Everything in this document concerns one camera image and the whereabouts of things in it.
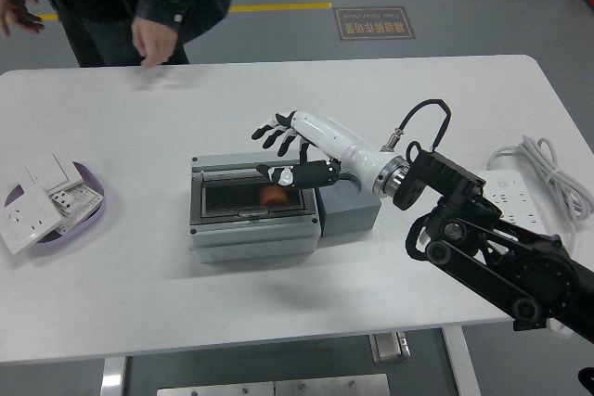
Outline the person's left hand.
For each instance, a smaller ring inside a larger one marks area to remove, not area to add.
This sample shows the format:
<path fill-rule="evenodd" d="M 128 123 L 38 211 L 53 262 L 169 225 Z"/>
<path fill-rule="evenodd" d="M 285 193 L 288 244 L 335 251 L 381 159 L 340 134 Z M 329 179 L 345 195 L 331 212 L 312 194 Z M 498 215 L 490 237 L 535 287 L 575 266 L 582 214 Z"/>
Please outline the person's left hand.
<path fill-rule="evenodd" d="M 131 31 L 133 45 L 142 58 L 142 70 L 160 66 L 174 54 L 178 42 L 176 30 L 148 19 L 134 18 Z"/>

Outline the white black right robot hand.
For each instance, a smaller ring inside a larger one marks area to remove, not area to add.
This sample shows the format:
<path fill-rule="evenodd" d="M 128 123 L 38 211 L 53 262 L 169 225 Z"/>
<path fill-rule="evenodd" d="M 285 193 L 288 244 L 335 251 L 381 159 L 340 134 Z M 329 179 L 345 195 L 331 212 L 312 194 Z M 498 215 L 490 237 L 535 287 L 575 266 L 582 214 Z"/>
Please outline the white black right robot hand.
<path fill-rule="evenodd" d="M 264 138 L 264 148 L 283 138 L 278 155 L 284 156 L 293 140 L 300 140 L 300 162 L 272 167 L 260 164 L 256 171 L 270 182 L 288 189 L 308 189 L 336 183 L 345 169 L 353 173 L 364 189 L 384 198 L 387 180 L 395 171 L 395 155 L 381 152 L 340 124 L 305 111 L 287 116 L 276 114 L 253 134 Z"/>

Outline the person's right hand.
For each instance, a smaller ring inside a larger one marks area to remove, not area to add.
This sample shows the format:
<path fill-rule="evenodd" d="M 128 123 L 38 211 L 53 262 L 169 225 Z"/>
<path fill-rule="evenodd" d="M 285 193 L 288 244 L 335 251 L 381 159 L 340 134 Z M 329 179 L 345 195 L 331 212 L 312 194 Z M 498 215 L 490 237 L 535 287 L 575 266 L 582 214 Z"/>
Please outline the person's right hand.
<path fill-rule="evenodd" d="M 37 4 L 38 0 L 1 0 L 1 33 L 8 38 L 10 25 L 29 34 L 39 34 L 44 28 L 43 20 L 32 14 L 27 3 Z"/>

